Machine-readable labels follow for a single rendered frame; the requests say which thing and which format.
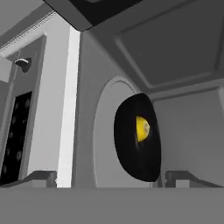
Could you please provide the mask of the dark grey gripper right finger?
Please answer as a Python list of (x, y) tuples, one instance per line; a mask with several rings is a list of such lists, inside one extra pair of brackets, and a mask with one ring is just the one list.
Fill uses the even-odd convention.
[(167, 171), (166, 188), (221, 188), (221, 185), (199, 179), (189, 171)]

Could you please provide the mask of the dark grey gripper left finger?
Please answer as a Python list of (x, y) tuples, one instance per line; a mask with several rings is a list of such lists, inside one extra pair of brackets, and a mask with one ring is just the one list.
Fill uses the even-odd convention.
[(33, 171), (21, 180), (1, 185), (2, 188), (56, 188), (56, 171)]

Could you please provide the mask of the black bowl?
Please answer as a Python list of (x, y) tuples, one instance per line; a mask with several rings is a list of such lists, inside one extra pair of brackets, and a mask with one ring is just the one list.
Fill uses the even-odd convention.
[[(143, 141), (137, 140), (137, 117), (150, 126)], [(115, 151), (122, 168), (134, 179), (156, 182), (161, 170), (161, 140), (158, 119), (147, 94), (127, 98), (115, 112)]]

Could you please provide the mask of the yellow lemon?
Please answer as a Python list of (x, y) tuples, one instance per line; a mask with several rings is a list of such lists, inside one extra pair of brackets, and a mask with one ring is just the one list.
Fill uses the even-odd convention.
[(136, 138), (138, 142), (144, 141), (150, 134), (151, 126), (141, 116), (136, 117)]

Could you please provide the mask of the pale round microwave turntable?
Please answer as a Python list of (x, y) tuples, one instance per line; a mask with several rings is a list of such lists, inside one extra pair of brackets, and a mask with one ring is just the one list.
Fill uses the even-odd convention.
[(122, 77), (105, 84), (97, 103), (94, 131), (94, 178), (98, 187), (148, 188), (162, 185), (161, 170), (156, 182), (143, 182), (131, 177), (121, 166), (114, 142), (114, 120), (118, 107), (132, 95), (141, 94)]

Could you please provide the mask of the grey microwave oven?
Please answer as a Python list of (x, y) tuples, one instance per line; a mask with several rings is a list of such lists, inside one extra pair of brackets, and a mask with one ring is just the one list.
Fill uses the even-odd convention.
[(153, 103), (162, 170), (224, 186), (224, 0), (136, 6), (80, 33), (73, 185), (98, 187), (96, 107), (122, 77)]

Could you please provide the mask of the dark microwave door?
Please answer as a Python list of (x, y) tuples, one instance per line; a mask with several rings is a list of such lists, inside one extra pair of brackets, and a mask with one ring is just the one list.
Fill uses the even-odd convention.
[(43, 0), (78, 31), (88, 30), (126, 11), (143, 5), (174, 6), (185, 0)]

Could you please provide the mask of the black hob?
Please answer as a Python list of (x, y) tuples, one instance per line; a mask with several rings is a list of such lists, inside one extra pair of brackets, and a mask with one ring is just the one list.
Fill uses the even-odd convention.
[(31, 102), (32, 92), (15, 98), (0, 174), (0, 186), (18, 180)]

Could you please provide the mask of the round metal cupboard knob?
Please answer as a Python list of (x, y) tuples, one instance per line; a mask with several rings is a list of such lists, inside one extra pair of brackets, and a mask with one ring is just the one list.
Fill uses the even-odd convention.
[(15, 60), (15, 64), (22, 69), (23, 73), (27, 73), (31, 67), (31, 58), (19, 58)]

